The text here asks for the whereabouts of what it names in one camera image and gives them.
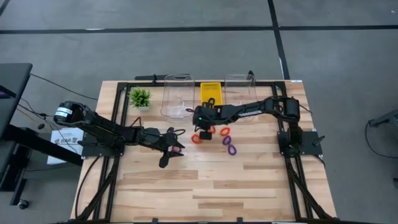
orange ring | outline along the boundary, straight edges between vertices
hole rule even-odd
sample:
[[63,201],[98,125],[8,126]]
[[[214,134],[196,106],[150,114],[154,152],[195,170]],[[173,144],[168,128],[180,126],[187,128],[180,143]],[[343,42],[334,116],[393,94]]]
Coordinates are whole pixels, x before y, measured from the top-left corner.
[[223,128],[223,129],[220,131],[220,136],[225,137],[225,136],[229,135],[229,132],[230,132],[230,131],[231,131],[231,129],[230,129],[229,127]]
[[212,126],[209,130],[211,134],[216,134],[216,127]]
[[198,135],[198,134],[193,134],[192,137],[191,137],[191,140],[192,140],[192,142],[195,143],[195,144],[200,144],[200,143],[201,143],[201,139],[199,138],[199,135]]

yellow object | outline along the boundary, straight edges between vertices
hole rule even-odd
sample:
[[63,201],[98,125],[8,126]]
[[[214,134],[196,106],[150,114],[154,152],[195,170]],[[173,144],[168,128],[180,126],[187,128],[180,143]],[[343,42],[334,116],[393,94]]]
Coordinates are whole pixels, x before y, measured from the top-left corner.
[[221,83],[201,83],[200,84],[200,101],[208,102],[210,98],[214,98],[215,105],[223,104],[223,96],[221,95]]

small green plant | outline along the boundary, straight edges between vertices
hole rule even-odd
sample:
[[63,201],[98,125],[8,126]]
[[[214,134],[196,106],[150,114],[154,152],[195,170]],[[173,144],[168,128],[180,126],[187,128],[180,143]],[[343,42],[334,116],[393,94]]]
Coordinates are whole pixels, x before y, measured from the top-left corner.
[[129,93],[131,99],[131,105],[135,107],[149,106],[149,98],[151,97],[149,90],[142,90],[140,88],[134,88]]

white paper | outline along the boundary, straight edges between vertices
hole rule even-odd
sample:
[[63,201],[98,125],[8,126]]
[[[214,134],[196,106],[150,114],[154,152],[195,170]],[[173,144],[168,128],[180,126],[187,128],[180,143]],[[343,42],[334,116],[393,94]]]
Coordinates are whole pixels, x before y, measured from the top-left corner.
[[[84,131],[79,128],[63,128],[52,131],[51,142],[57,144],[71,152],[78,153],[81,155],[83,146],[79,145],[77,142],[83,140]],[[49,156],[47,159],[48,165],[60,164],[65,161]]]

wooden tabletop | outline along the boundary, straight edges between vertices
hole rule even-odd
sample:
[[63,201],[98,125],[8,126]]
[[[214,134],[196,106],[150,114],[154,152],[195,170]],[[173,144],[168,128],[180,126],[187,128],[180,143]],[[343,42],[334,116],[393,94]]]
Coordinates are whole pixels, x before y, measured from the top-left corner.
[[[294,96],[308,107],[302,82],[286,81],[287,95]],[[117,81],[102,84],[96,112],[111,119]],[[113,202],[112,222],[234,222],[243,217],[253,221],[293,221],[284,158],[279,154],[276,119],[269,114],[252,117],[251,121],[230,124],[231,137],[238,153],[230,156],[222,145],[222,137],[196,145],[191,122],[168,123],[161,115],[163,87],[140,87],[150,90],[153,97],[150,110],[139,112],[129,107],[126,125],[141,116],[145,128],[185,128],[178,137],[186,148],[183,157],[172,158],[169,165],[158,167],[162,154],[141,146],[129,146],[120,160]],[[257,99],[272,95],[267,86],[256,87]],[[195,103],[200,104],[200,88],[195,88]],[[121,100],[118,121],[121,117]],[[303,130],[313,129],[311,114],[301,109],[299,125]],[[217,133],[222,126],[217,126]],[[85,159],[80,182],[94,158]],[[335,216],[335,209],[323,164],[313,156],[302,156],[309,191],[327,213]],[[78,202],[80,213],[98,188],[103,158],[88,174]],[[301,214],[305,216],[302,195],[297,189]],[[104,217],[105,192],[101,204]]]

